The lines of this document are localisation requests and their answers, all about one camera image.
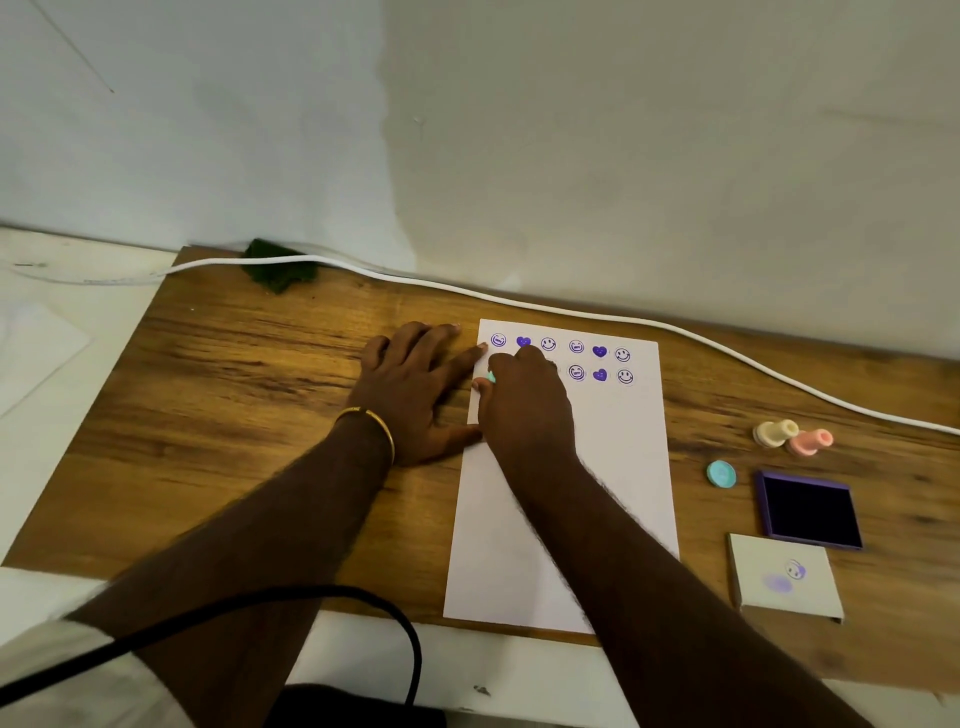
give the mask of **green object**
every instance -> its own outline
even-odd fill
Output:
[[[269,240],[257,238],[241,257],[278,257],[280,255],[303,255],[300,251],[284,248]],[[309,282],[317,278],[319,263],[302,261],[296,263],[273,263],[270,265],[245,265],[243,269],[257,283],[274,293],[283,293],[291,283],[298,280]]]
[[[707,465],[707,480],[717,488],[732,488],[736,485],[736,471],[726,460],[714,460]]]

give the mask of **tabletop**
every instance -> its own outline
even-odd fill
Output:
[[[231,255],[186,249],[178,260]],[[728,533],[758,534],[748,487],[703,475],[718,457],[852,487],[866,548],[832,550],[846,622],[767,613],[758,629],[824,677],[960,690],[960,440],[856,415],[658,329],[570,319],[321,269],[273,296],[234,267],[160,286],[131,342],[14,542],[6,566],[107,578],[240,497],[323,436],[358,371],[357,354],[408,320],[480,318],[655,340],[683,562],[729,601]],[[698,333],[845,400],[960,425],[960,364],[768,334]],[[466,418],[466,385],[440,408]],[[826,426],[834,448],[808,460],[759,449],[764,420]],[[459,459],[396,470],[338,580],[442,617]]]

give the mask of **small white box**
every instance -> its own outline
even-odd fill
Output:
[[[782,609],[843,621],[840,594],[822,546],[735,533],[728,538],[740,609]]]

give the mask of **gold bangle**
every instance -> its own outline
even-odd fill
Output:
[[[376,421],[378,425],[383,427],[383,431],[387,435],[387,439],[390,441],[390,464],[393,465],[396,462],[396,445],[394,445],[394,436],[390,434],[390,428],[387,427],[387,423],[383,421],[383,418],[380,417],[376,412],[371,412],[371,410],[366,407],[348,407],[347,409],[341,410],[340,414],[337,415],[337,419],[333,421],[336,425],[341,417],[348,415],[350,412],[361,412],[365,415],[370,415]]]

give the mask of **left hand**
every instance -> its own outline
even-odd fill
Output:
[[[392,339],[374,336],[360,356],[360,378],[348,407],[366,407],[387,423],[394,437],[397,465],[454,455],[483,438],[478,425],[440,427],[433,409],[440,395],[469,376],[486,344],[460,352],[431,369],[437,350],[455,338],[460,327],[430,327],[412,321]]]

